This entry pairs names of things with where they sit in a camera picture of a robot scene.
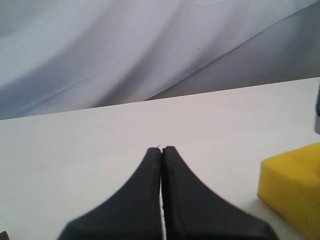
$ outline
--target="white table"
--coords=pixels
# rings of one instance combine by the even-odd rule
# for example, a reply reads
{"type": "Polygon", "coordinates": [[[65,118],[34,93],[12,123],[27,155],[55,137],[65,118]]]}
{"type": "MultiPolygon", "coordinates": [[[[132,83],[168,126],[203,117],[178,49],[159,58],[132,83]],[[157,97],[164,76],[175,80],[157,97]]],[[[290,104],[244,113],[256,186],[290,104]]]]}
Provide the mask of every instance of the white table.
{"type": "Polygon", "coordinates": [[[119,189],[148,147],[176,146],[212,190],[303,239],[257,198],[260,162],[320,141],[319,79],[0,121],[0,231],[54,240],[119,189]]]}

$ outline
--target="gray cloth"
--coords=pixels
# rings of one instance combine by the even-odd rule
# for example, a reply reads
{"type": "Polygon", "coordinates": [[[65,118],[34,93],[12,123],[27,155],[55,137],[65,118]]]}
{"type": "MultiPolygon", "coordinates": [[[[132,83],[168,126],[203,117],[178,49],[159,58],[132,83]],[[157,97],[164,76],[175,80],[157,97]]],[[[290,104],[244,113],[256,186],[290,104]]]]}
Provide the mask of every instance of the gray cloth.
{"type": "Polygon", "coordinates": [[[320,2],[317,2],[150,99],[319,76],[320,2]]]}

